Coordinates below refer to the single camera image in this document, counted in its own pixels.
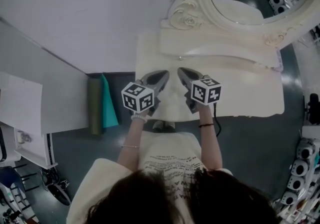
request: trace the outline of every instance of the chair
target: chair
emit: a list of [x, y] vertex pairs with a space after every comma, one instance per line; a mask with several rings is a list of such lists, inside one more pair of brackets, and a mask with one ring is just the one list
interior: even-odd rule
[[24, 207], [20, 208], [21, 212], [31, 206], [30, 204], [27, 204], [27, 202], [23, 198], [23, 195], [21, 194], [21, 191], [25, 194], [26, 192], [34, 190], [39, 187], [39, 186], [34, 186], [29, 189], [25, 189], [23, 182], [28, 180], [30, 176], [36, 175], [37, 173], [20, 176], [15, 169], [23, 166], [26, 166], [26, 164], [22, 164], [15, 167], [5, 166], [0, 168], [0, 183], [3, 184], [6, 188], [10, 189], [11, 194], [14, 198], [14, 201], [16, 202], [19, 208], [20, 208], [19, 203], [22, 203], [24, 205]]

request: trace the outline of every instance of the black cable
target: black cable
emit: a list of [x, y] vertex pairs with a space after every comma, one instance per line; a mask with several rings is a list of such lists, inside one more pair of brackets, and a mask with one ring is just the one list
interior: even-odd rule
[[222, 128], [221, 128], [221, 125], [220, 125], [220, 123], [218, 122], [218, 120], [217, 120], [217, 103], [213, 103], [213, 118], [214, 118], [214, 121], [216, 122], [216, 124], [218, 125], [218, 127], [219, 127], [219, 131], [218, 131], [218, 133], [216, 134], [216, 136], [218, 137], [219, 136], [219, 134], [221, 133], [221, 131], [222, 131]]

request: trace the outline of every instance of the green fabric roll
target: green fabric roll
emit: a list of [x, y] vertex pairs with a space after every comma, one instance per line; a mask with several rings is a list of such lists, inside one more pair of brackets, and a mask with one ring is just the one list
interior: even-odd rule
[[102, 135], [103, 128], [103, 91], [104, 84], [100, 78], [89, 78], [87, 84], [87, 100], [89, 129], [93, 135]]

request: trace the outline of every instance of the forearm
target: forearm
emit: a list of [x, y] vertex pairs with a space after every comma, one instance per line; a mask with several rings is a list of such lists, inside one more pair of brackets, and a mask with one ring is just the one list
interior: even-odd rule
[[[213, 124], [209, 106], [199, 105], [200, 125]], [[222, 156], [213, 125], [202, 126], [201, 132], [201, 161], [207, 169], [222, 168]]]
[[128, 135], [126, 136], [126, 139], [123, 143], [123, 145], [125, 146], [122, 147], [117, 160], [117, 163], [119, 165], [122, 165], [133, 172], [138, 170], [140, 142], [144, 124], [145, 122], [142, 119], [133, 119]]

